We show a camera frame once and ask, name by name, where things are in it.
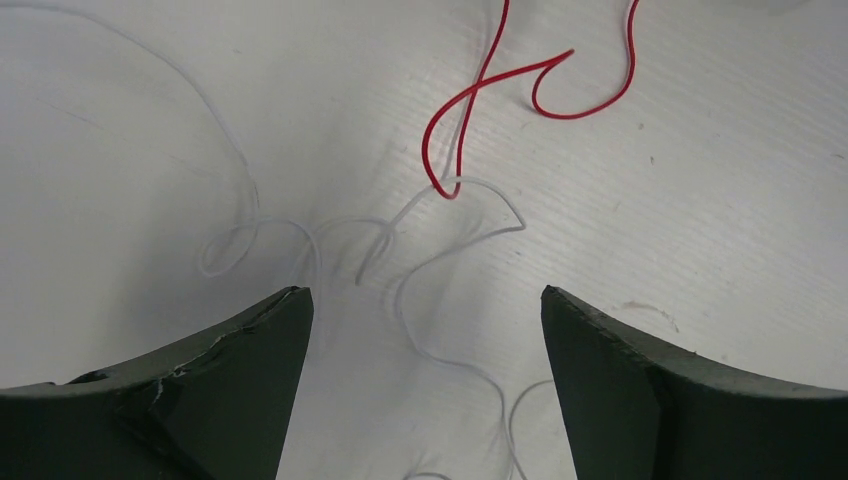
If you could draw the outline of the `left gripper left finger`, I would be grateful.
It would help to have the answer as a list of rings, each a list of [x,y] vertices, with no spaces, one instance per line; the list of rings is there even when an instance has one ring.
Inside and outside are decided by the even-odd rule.
[[[273,479],[313,323],[288,287],[68,383],[1,392],[5,479]]]

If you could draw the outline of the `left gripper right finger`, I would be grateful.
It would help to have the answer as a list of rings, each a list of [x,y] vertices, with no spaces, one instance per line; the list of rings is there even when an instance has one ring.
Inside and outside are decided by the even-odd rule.
[[[580,479],[843,479],[847,395],[734,368],[557,287],[541,325]]]

